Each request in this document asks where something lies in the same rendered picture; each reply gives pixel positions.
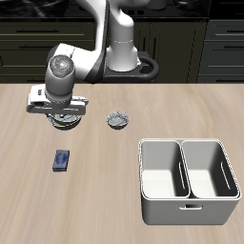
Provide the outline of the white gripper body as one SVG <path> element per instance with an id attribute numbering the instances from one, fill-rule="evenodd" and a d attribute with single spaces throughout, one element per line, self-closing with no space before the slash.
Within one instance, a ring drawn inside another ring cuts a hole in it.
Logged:
<path id="1" fill-rule="evenodd" d="M 87 104 L 87 99 L 79 99 L 75 96 L 68 107 L 57 109 L 45 95 L 33 96 L 30 94 L 27 100 L 27 112 L 84 115 L 86 113 Z"/>

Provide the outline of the grey bowl with yellow rim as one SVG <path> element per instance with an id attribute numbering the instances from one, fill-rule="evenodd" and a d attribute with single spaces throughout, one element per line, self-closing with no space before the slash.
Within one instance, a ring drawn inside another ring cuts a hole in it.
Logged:
<path id="1" fill-rule="evenodd" d="M 47 113 L 46 118 L 49 121 L 49 123 L 53 125 L 56 129 L 61 131 L 68 131 L 79 124 L 82 116 L 71 114 Z"/>

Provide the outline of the small grey fluted dish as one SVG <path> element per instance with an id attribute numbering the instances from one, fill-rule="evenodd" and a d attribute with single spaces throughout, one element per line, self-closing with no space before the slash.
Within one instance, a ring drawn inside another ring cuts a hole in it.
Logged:
<path id="1" fill-rule="evenodd" d="M 106 116 L 106 122 L 110 127 L 116 130 L 121 130 L 129 123 L 129 116 L 125 112 L 111 112 Z"/>

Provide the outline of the small dark blue box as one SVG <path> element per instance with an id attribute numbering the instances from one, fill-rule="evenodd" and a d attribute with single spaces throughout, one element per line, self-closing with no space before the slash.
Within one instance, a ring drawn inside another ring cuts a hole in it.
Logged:
<path id="1" fill-rule="evenodd" d="M 69 157 L 69 151 L 57 150 L 54 157 L 52 170 L 54 172 L 65 172 L 68 168 Z"/>

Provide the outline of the dark kitchen cupboards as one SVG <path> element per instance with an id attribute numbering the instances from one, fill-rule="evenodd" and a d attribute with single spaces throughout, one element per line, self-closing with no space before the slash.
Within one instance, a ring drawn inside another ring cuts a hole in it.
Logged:
<path id="1" fill-rule="evenodd" d="M 134 22 L 134 45 L 158 65 L 156 83 L 194 83 L 207 24 L 196 19 Z M 0 21 L 0 83 L 42 83 L 49 51 L 59 43 L 93 50 L 92 19 Z"/>

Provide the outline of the black kitchen countertop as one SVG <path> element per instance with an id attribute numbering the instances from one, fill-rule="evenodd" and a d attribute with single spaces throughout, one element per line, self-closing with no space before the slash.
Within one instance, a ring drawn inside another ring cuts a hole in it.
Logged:
<path id="1" fill-rule="evenodd" d="M 167 0 L 164 10 L 123 7 L 132 18 L 209 17 L 244 19 L 244 0 Z M 91 17 L 74 0 L 0 0 L 0 18 Z"/>

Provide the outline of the white basket with two bins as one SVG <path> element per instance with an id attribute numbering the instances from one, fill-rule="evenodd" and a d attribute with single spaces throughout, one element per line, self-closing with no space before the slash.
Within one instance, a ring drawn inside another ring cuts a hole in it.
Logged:
<path id="1" fill-rule="evenodd" d="M 217 139 L 145 138 L 138 157 L 142 217 L 148 225 L 223 225 L 241 199 Z"/>

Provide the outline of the grey kitchen drawer cabinet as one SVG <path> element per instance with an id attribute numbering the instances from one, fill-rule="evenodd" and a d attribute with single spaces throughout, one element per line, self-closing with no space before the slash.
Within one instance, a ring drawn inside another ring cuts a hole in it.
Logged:
<path id="1" fill-rule="evenodd" d="M 197 82 L 244 84 L 244 20 L 208 22 Z"/>

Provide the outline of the flat black base plate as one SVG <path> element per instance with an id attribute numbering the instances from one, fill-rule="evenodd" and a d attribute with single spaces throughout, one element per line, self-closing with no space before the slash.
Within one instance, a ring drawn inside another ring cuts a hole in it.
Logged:
<path id="1" fill-rule="evenodd" d="M 109 84 L 151 83 L 159 74 L 158 64 L 146 51 L 140 51 L 138 58 L 140 65 L 132 71 L 112 71 L 106 68 L 102 82 Z"/>

